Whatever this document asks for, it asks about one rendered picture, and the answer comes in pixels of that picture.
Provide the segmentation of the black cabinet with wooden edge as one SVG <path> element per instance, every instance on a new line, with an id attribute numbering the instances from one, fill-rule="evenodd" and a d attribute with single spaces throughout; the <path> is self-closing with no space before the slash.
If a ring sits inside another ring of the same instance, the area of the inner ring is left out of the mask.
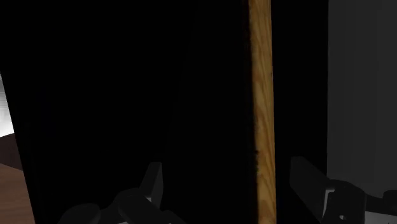
<path id="1" fill-rule="evenodd" d="M 152 161 L 186 224 L 314 224 L 326 0 L 0 0 L 0 74 L 36 224 L 107 207 Z"/>

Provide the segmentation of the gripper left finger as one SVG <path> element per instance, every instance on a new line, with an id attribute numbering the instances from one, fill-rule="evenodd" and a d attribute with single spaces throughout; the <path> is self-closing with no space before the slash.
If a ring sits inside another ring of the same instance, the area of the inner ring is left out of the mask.
<path id="1" fill-rule="evenodd" d="M 71 207 L 58 224 L 187 224 L 172 211 L 160 209 L 163 192 L 162 164 L 152 162 L 138 188 L 121 191 L 104 209 L 93 203 Z"/>

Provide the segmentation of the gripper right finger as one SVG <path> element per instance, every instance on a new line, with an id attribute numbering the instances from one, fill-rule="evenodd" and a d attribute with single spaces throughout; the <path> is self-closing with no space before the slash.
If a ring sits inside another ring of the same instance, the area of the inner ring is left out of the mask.
<path id="1" fill-rule="evenodd" d="M 291 159 L 289 183 L 320 224 L 397 224 L 397 190 L 371 196 L 328 178 L 303 157 Z"/>

